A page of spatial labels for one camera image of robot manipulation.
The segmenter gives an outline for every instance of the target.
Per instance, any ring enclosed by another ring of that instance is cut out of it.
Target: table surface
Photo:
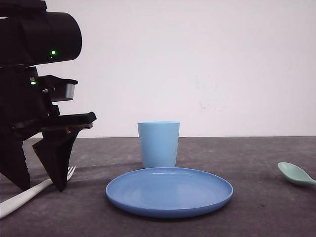
[[[48,178],[24,143],[31,186]],[[138,138],[78,138],[70,165],[77,169],[60,193],[51,186],[0,221],[0,236],[45,237],[315,237],[316,186],[287,182],[278,162],[316,178],[316,137],[182,137],[177,166],[229,181],[234,194],[221,209],[198,217],[154,219],[126,213],[105,196],[115,177],[141,169]],[[1,201],[21,191],[1,176]]]

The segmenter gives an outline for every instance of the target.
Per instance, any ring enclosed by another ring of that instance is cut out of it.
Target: fork
[[[75,168],[75,166],[68,167],[67,181],[70,180]],[[0,203],[0,219],[21,207],[27,201],[31,200],[33,197],[52,184],[53,182],[51,179],[46,179],[34,187],[31,187],[30,189],[27,189],[26,191]]]

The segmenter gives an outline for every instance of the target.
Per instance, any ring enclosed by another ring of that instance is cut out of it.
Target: white backdrop
[[[40,75],[76,79],[62,114],[94,111],[81,137],[138,136],[178,120],[181,136],[316,135],[315,0],[46,0],[83,47]]]

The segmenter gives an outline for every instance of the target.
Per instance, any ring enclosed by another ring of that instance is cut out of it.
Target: light blue cup
[[[177,159],[180,122],[138,123],[143,167],[174,167]]]

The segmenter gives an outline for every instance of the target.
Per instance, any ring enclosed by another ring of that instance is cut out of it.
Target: mint green spoon
[[[287,180],[293,184],[316,185],[316,180],[312,179],[303,169],[294,164],[280,162],[277,166]]]

